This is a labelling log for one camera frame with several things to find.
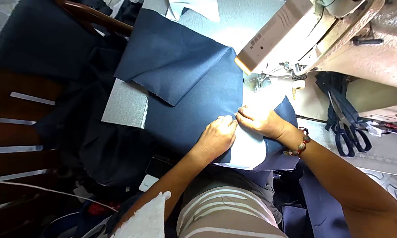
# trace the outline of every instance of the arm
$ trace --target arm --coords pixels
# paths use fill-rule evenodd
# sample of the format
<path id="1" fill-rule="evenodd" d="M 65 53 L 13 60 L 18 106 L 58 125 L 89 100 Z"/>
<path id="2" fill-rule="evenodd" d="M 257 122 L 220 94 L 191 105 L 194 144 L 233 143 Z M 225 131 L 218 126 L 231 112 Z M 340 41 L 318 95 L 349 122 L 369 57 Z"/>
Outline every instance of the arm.
<path id="1" fill-rule="evenodd" d="M 302 143 L 303 133 L 274 111 L 239 108 L 238 122 L 277 139 L 291 150 Z M 397 237 L 397 201 L 385 189 L 320 144 L 310 141 L 300 158 L 322 186 L 342 205 L 353 236 Z"/>
<path id="2" fill-rule="evenodd" d="M 210 162 L 231 147 L 235 140 L 237 121 L 232 116 L 219 116 L 207 125 L 200 139 L 191 151 L 186 154 L 170 171 L 151 186 L 133 206 L 122 216 L 113 232 L 122 226 L 144 204 L 162 192 L 170 191 L 171 197 L 165 202 L 165 221 L 168 219 L 181 194 L 188 184 Z"/>

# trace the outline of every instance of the beaded bracelet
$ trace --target beaded bracelet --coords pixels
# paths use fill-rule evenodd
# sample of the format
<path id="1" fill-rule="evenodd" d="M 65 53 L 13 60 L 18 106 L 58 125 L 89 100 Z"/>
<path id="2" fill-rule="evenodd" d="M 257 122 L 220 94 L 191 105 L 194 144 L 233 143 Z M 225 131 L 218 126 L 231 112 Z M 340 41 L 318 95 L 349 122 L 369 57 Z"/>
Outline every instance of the beaded bracelet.
<path id="1" fill-rule="evenodd" d="M 295 151 L 291 151 L 290 149 L 284 150 L 284 154 L 289 156 L 298 156 L 306 149 L 306 143 L 310 142 L 310 137 L 308 136 L 308 130 L 304 127 L 299 127 L 299 129 L 302 130 L 304 133 L 303 142 L 298 146 L 298 150 Z"/>

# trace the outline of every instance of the hand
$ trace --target hand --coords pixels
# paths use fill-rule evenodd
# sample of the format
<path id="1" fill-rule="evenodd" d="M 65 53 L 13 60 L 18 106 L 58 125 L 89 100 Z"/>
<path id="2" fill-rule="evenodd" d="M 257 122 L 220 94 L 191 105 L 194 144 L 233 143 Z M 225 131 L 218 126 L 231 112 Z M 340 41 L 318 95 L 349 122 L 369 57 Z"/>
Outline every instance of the hand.
<path id="1" fill-rule="evenodd" d="M 295 127 L 289 122 L 282 119 L 274 110 L 259 111 L 248 108 L 247 105 L 238 109 L 236 113 L 238 122 L 260 135 L 279 140 L 287 130 L 293 130 Z"/>
<path id="2" fill-rule="evenodd" d="M 232 146 L 237 125 L 237 120 L 233 121 L 232 116 L 219 116 L 207 125 L 189 154 L 204 161 L 206 165 L 212 162 Z"/>

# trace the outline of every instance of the finger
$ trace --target finger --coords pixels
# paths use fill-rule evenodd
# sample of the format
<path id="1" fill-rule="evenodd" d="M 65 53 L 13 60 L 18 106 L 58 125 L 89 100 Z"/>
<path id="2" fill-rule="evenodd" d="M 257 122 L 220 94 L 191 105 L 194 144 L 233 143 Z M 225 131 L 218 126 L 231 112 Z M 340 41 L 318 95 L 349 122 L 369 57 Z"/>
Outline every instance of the finger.
<path id="1" fill-rule="evenodd" d="M 232 146 L 232 144 L 234 143 L 234 141 L 235 141 L 235 138 L 236 138 L 236 136 L 235 135 L 233 135 L 232 136 L 232 138 L 231 138 L 231 142 L 229 143 L 229 147 L 231 147 Z"/>
<path id="2" fill-rule="evenodd" d="M 229 126 L 231 123 L 232 123 L 232 116 L 231 116 L 231 115 L 228 115 L 228 116 L 225 116 L 225 118 L 223 118 L 223 120 L 222 120 L 222 122 L 221 122 L 221 125 L 227 127 L 227 126 Z"/>
<path id="3" fill-rule="evenodd" d="M 238 109 L 238 111 L 239 111 L 239 113 L 241 113 L 243 116 L 245 116 L 245 117 L 247 117 L 247 118 L 249 118 L 249 119 L 251 119 L 251 120 L 254 120 L 254 119 L 257 118 L 256 111 L 254 111 L 254 110 L 252 110 L 252 109 L 248 109 L 248 108 L 246 108 L 246 107 L 240 107 L 240 108 Z"/>
<path id="4" fill-rule="evenodd" d="M 231 134 L 233 134 L 235 132 L 235 129 L 237 128 L 237 126 L 238 126 L 237 120 L 232 121 L 232 123 L 228 126 L 228 128 L 231 131 Z"/>
<path id="5" fill-rule="evenodd" d="M 210 126 L 219 126 L 221 122 L 223 121 L 224 116 L 218 116 L 215 121 L 213 121 Z"/>
<path id="6" fill-rule="evenodd" d="M 245 127 L 248 127 L 250 129 L 254 130 L 254 125 L 253 125 L 253 121 L 250 120 L 249 118 L 241 115 L 241 113 L 236 113 L 235 117 L 237 118 L 237 121 L 241 124 L 243 124 Z"/>

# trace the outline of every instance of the black scissors handle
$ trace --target black scissors handle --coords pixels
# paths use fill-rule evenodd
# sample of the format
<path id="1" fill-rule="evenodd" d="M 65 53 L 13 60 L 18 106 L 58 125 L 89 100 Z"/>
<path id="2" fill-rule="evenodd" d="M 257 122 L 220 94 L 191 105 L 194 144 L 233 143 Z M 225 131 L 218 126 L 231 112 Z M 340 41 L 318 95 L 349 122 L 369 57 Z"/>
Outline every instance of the black scissors handle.
<path id="1" fill-rule="evenodd" d="M 341 136 L 344 139 L 345 144 L 347 145 L 348 149 L 348 154 L 344 153 L 344 149 L 342 148 L 341 144 Z M 339 155 L 344 156 L 344 157 L 354 157 L 354 149 L 353 149 L 353 143 L 349 139 L 346 131 L 343 128 L 337 127 L 336 133 L 335 133 L 335 143 L 336 143 L 336 148 L 338 149 Z"/>
<path id="2" fill-rule="evenodd" d="M 351 125 L 350 126 L 350 131 L 351 131 L 352 136 L 354 138 L 353 143 L 354 143 L 354 145 L 356 146 L 356 148 L 357 148 L 357 150 L 359 152 L 368 152 L 370 149 L 372 149 L 372 144 L 370 143 L 369 138 L 367 137 L 367 135 L 362 130 L 360 130 L 359 128 L 355 127 L 354 125 Z M 363 142 L 364 142 L 365 148 L 363 148 L 361 146 L 356 132 L 358 132 L 360 134 L 361 138 L 363 138 Z"/>

